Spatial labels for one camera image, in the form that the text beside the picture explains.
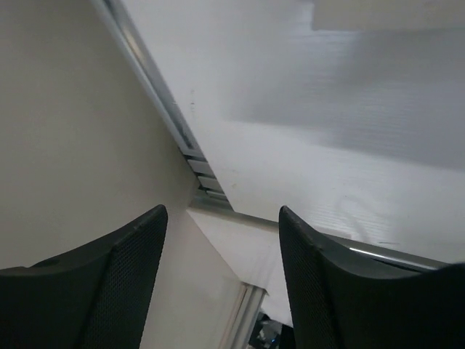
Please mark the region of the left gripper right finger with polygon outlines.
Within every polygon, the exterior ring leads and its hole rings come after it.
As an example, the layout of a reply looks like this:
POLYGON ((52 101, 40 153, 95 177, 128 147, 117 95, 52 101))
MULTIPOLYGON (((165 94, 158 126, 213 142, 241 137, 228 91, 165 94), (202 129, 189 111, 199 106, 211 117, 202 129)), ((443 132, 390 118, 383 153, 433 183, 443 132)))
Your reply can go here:
POLYGON ((363 256, 288 207, 279 242, 298 348, 462 348, 464 265, 417 272, 363 256))

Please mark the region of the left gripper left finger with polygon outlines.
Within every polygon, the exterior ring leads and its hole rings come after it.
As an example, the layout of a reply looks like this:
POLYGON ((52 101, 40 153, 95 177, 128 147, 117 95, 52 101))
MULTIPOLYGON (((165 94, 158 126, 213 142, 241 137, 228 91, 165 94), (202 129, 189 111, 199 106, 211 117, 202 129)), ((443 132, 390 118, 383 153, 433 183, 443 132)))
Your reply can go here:
POLYGON ((138 348, 167 225, 158 205, 69 252, 1 270, 1 347, 138 348))

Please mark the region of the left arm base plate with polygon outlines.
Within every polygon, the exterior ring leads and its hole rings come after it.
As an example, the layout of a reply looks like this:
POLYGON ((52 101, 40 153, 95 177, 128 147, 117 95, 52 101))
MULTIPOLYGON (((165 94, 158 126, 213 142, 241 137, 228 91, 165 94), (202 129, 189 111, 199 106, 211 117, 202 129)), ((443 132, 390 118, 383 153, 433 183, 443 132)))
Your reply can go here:
POLYGON ((259 313, 248 340, 247 348, 296 349, 294 329, 272 320, 264 313, 259 313))

